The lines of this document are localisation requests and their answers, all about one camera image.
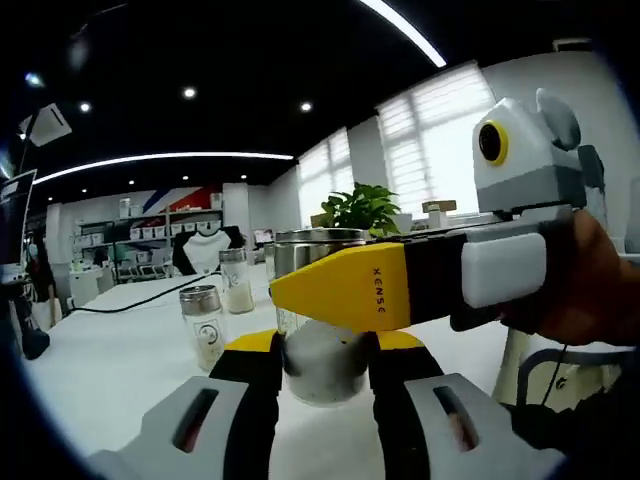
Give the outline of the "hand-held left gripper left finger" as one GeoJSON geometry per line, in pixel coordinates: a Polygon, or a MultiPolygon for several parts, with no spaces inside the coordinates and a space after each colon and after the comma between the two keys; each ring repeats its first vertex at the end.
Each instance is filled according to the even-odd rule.
{"type": "Polygon", "coordinates": [[[87,462],[99,479],[266,479],[282,387],[275,330],[229,343],[208,376],[194,376],[143,415],[124,447],[87,462]]]}

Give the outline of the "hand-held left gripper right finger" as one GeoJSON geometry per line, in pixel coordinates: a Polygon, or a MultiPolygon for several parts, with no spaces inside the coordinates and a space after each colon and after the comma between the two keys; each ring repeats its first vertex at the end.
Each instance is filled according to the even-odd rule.
{"type": "Polygon", "coordinates": [[[548,479],[564,461],[512,429],[509,411],[444,374],[405,332],[367,336],[368,376],[387,479],[548,479]]]}

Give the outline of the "person's right hand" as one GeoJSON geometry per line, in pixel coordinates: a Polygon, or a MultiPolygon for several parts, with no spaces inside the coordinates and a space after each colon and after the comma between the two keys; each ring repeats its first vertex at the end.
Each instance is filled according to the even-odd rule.
{"type": "Polygon", "coordinates": [[[574,253],[548,272],[529,298],[504,305],[500,321],[561,344],[639,344],[639,269],[622,259],[602,226],[586,211],[573,216],[574,253]]]}

